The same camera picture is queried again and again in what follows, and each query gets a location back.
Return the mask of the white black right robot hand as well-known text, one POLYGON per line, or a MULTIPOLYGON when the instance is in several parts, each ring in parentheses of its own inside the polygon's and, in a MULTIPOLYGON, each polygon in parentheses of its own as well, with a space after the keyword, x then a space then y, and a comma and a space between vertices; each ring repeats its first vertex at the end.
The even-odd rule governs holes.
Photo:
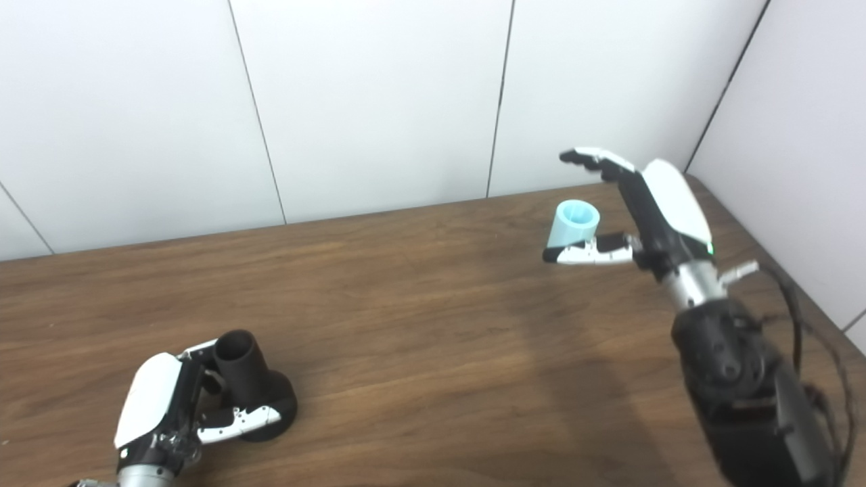
POLYGON ((658 281, 686 263, 714 262, 708 221, 683 173, 673 164, 656 158, 639 170, 625 158, 597 147, 575 147, 561 152, 559 158, 599 172, 604 182, 615 183, 637 234, 609 233, 567 246, 549 246, 542 253, 544 262, 634 262, 658 281))

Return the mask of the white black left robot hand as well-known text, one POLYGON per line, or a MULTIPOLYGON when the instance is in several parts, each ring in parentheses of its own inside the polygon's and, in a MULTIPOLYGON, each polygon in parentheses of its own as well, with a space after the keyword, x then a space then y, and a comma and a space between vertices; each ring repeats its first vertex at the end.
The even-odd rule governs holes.
POLYGON ((137 370, 118 417, 118 483, 169 486, 204 446, 274 440, 298 410, 290 379, 268 366, 250 331, 160 352, 137 370))

